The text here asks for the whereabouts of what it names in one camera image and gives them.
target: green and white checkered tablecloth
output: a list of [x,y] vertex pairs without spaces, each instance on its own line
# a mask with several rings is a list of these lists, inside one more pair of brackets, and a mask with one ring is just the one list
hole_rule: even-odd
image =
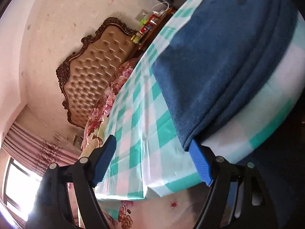
[[[95,189],[98,199],[162,197],[200,182],[189,153],[183,151],[177,138],[150,67],[201,2],[187,0],[173,15],[118,94],[105,132],[105,139],[111,134],[116,137],[117,150],[104,181]],[[299,19],[297,30],[300,32],[302,28],[305,23]],[[231,162],[241,160],[271,135],[288,115],[305,80],[305,37],[298,37],[295,34],[288,53],[292,53],[296,45],[297,50],[292,55],[286,54],[254,99],[204,142],[216,155],[221,154]],[[292,75],[288,87],[282,82],[283,73],[287,71]]]

